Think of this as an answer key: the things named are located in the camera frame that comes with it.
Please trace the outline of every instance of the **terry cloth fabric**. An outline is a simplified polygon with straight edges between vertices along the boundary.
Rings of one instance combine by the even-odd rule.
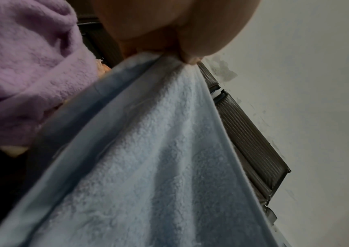
[[[277,247],[202,74],[174,56],[123,61],[31,151],[45,172],[0,247]]]
[[[95,80],[64,0],[0,0],[0,145],[29,145],[65,99]]]

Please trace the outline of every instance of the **white wall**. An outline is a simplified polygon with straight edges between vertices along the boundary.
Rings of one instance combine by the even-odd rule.
[[[264,0],[204,62],[292,169],[270,204],[287,240],[349,247],[349,1]]]

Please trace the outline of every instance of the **light blue towel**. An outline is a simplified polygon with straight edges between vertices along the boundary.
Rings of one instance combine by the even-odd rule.
[[[33,153],[50,166],[0,246],[277,246],[203,76],[174,56],[121,63],[57,112]]]

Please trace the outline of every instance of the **skin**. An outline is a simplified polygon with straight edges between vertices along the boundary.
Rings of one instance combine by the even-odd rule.
[[[194,64],[227,45],[260,0],[92,0],[125,58],[143,50],[177,50]]]

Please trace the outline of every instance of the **purple towel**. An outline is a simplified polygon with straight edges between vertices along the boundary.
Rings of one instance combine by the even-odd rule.
[[[64,0],[0,0],[0,145],[29,145],[65,99],[97,78]]]

